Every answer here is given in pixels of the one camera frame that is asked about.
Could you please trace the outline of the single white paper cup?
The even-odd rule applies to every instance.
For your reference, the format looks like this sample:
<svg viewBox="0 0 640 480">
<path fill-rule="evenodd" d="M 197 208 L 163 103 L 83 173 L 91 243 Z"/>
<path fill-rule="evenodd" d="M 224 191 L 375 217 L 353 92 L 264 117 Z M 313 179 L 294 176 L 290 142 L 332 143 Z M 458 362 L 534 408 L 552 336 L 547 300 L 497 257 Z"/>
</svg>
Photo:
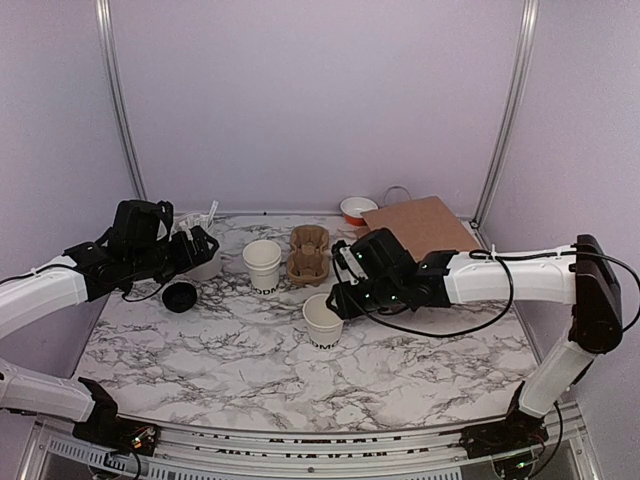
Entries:
<svg viewBox="0 0 640 480">
<path fill-rule="evenodd" d="M 341 337 L 344 321 L 326 306 L 327 293 L 309 297 L 303 305 L 303 317 L 310 342 L 321 350 L 334 348 Z"/>
</svg>

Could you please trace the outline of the black plastic cup lid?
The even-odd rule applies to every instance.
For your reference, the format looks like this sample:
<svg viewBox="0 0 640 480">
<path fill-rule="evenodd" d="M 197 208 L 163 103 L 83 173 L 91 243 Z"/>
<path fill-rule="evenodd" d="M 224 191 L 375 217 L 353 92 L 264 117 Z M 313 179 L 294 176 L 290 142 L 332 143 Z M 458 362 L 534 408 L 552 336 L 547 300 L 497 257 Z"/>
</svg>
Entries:
<svg viewBox="0 0 640 480">
<path fill-rule="evenodd" d="M 187 282 L 177 282 L 168 286 L 162 292 L 162 302 L 170 312 L 185 313 L 197 302 L 196 288 Z"/>
</svg>

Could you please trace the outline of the white paper cups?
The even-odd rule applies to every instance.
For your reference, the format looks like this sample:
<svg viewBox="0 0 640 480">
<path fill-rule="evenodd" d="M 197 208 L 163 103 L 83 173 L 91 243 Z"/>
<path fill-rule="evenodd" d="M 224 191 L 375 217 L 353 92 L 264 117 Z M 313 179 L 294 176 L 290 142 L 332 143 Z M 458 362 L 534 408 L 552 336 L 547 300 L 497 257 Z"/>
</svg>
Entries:
<svg viewBox="0 0 640 480">
<path fill-rule="evenodd" d="M 281 247 L 272 240 L 256 240 L 242 252 L 253 289 L 262 296 L 274 294 L 279 286 Z"/>
</svg>

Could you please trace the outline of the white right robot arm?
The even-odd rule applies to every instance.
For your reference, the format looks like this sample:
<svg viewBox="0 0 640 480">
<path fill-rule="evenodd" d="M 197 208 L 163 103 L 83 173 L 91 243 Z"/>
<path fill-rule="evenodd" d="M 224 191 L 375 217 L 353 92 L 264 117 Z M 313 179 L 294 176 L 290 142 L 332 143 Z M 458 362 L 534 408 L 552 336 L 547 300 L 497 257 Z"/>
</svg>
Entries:
<svg viewBox="0 0 640 480">
<path fill-rule="evenodd" d="M 343 320 L 381 322 L 383 314 L 406 310 L 503 301 L 518 309 L 529 333 L 557 334 L 515 395 L 512 413 L 496 425 L 495 438 L 506 448 L 529 437 L 534 419 L 543 418 L 598 356 L 616 349 L 629 328 L 613 270 L 621 262 L 590 234 L 547 250 L 440 250 L 416 260 L 381 228 L 353 244 L 336 242 L 331 262 L 337 282 L 326 305 Z"/>
</svg>

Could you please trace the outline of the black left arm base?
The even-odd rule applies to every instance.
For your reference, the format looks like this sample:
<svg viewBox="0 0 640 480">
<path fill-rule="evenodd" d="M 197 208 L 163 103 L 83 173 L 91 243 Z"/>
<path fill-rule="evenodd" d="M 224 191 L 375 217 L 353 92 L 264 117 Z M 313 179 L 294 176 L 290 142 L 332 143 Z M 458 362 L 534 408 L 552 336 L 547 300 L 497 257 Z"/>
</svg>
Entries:
<svg viewBox="0 0 640 480">
<path fill-rule="evenodd" d="M 89 390 L 95 405 L 85 422 L 74 424 L 74 438 L 122 453 L 132 449 L 143 456 L 154 454 L 159 434 L 157 425 L 121 417 L 116 401 L 99 383 L 83 377 L 79 382 Z"/>
</svg>

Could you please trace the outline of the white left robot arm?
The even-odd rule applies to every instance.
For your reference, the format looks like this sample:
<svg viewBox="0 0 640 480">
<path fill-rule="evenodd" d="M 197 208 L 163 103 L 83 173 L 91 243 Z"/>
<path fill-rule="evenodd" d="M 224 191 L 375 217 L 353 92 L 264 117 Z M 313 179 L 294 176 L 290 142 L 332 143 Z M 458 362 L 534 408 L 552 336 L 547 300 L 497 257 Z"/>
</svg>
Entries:
<svg viewBox="0 0 640 480">
<path fill-rule="evenodd" d="M 214 258 L 218 241 L 203 227 L 173 228 L 168 201 L 119 203 L 111 227 L 96 241 L 66 249 L 48 263 L 1 282 L 1 335 L 55 312 L 93 302 L 134 284 L 164 286 Z M 1 406 L 12 412 L 50 415 L 86 424 L 106 445 L 125 438 L 126 423 L 111 396 L 96 382 L 63 379 L 1 363 Z"/>
</svg>

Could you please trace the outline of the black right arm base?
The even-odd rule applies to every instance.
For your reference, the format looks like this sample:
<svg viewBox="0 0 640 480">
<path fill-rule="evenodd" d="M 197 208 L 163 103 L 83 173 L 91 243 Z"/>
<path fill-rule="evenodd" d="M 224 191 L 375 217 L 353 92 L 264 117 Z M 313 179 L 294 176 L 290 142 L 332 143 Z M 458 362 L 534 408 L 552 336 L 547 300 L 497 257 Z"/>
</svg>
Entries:
<svg viewBox="0 0 640 480">
<path fill-rule="evenodd" d="M 518 394 L 514 394 L 503 419 L 461 430 L 459 445 L 465 449 L 469 459 L 523 449 L 548 440 L 543 419 L 524 413 L 520 409 Z"/>
</svg>

